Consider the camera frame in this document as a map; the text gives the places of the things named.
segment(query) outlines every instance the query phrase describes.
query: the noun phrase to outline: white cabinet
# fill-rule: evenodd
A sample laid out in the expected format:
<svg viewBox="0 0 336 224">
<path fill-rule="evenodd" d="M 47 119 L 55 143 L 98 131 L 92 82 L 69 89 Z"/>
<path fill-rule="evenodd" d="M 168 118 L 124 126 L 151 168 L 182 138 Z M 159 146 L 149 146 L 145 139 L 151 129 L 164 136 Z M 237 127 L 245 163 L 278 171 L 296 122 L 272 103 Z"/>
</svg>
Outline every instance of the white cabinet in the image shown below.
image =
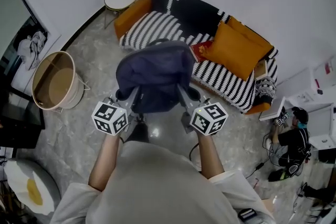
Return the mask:
<svg viewBox="0 0 336 224">
<path fill-rule="evenodd" d="M 336 136 L 333 137 L 333 107 L 334 105 L 331 104 L 326 108 L 308 113 L 309 143 L 318 150 L 328 150 L 336 147 Z"/>
</svg>

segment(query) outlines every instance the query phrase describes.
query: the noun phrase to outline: orange cushion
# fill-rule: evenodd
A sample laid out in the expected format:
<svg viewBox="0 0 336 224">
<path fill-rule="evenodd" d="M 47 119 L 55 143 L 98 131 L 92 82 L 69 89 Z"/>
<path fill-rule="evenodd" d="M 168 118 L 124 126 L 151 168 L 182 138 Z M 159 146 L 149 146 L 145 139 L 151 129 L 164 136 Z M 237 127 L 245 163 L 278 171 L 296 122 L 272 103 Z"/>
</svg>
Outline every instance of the orange cushion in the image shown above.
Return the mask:
<svg viewBox="0 0 336 224">
<path fill-rule="evenodd" d="M 221 22 L 213 44 L 202 54 L 206 59 L 225 66 L 237 77 L 247 80 L 264 49 Z"/>
<path fill-rule="evenodd" d="M 227 24 L 232 29 L 241 33 L 247 39 L 253 41 L 254 43 L 261 45 L 264 49 L 264 52 L 262 53 L 262 57 L 264 57 L 270 50 L 273 49 L 273 46 L 267 40 L 263 39 L 262 36 L 258 35 L 256 32 L 253 32 L 251 29 L 243 25 L 241 22 L 237 21 L 235 17 L 230 16 L 230 19 L 227 22 Z"/>
</svg>

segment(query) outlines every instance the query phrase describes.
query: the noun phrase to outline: sofa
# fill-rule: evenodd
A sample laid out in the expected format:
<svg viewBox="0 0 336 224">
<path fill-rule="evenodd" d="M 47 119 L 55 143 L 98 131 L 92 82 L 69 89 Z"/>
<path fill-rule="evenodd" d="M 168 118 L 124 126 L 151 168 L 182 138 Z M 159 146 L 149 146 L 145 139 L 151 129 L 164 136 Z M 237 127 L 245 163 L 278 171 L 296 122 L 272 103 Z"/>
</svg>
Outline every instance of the sofa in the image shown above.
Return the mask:
<svg viewBox="0 0 336 224">
<path fill-rule="evenodd" d="M 189 46 L 213 40 L 221 22 L 232 27 L 233 22 L 236 25 L 238 23 L 238 31 L 249 31 L 266 42 L 226 12 L 201 0 L 138 0 L 114 21 L 114 28 L 120 47 L 139 50 L 161 38 L 181 40 Z M 275 98 L 275 57 L 278 54 L 275 47 L 270 45 L 270 48 L 262 57 L 266 60 L 268 69 L 266 79 L 256 81 L 252 71 L 243 80 L 225 66 L 209 60 L 194 64 L 192 79 L 242 113 L 253 114 L 268 110 Z"/>
</svg>

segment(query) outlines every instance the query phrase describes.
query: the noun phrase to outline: gray tiled floor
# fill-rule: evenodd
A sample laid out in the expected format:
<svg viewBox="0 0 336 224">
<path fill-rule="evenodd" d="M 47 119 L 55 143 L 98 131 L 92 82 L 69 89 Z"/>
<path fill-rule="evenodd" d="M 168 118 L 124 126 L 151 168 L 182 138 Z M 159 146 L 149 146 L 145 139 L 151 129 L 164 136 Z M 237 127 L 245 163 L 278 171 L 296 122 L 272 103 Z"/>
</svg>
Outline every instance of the gray tiled floor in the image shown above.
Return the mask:
<svg viewBox="0 0 336 224">
<path fill-rule="evenodd" d="M 20 157 L 32 158 L 44 167 L 55 179 L 61 194 L 71 182 L 88 181 L 104 138 L 103 133 L 95 130 L 90 115 L 97 102 L 117 87 L 116 68 L 128 53 L 119 48 L 113 25 L 104 29 L 103 14 L 80 34 L 67 51 L 74 58 L 77 72 L 84 81 L 88 81 L 92 90 L 86 91 L 80 103 L 71 110 L 64 110 L 62 114 L 45 111 L 46 130 L 41 133 L 36 148 L 19 152 Z M 245 116 L 221 99 L 207 95 L 214 97 L 213 101 L 221 102 L 229 113 L 224 128 L 214 136 L 224 168 L 240 169 L 244 175 L 249 175 L 261 161 L 267 159 L 261 143 L 269 132 L 270 123 L 260 122 L 258 115 Z M 182 112 L 182 108 L 177 106 L 168 113 L 147 115 L 146 121 L 152 143 L 188 156 L 196 137 L 184 132 L 180 123 Z M 194 151 L 192 158 L 199 165 L 198 150 Z M 302 181 L 309 179 L 313 187 L 321 187 L 328 181 L 330 173 L 330 169 L 326 170 L 321 164 L 311 161 L 304 166 L 299 177 L 269 183 L 268 174 L 274 169 L 267 162 L 248 180 L 252 186 L 256 185 L 255 190 L 261 198 L 273 199 L 277 223 L 288 223 L 296 190 Z M 297 202 L 298 213 L 291 223 L 303 223 L 302 216 L 311 204 L 311 201 L 302 198 Z"/>
</svg>

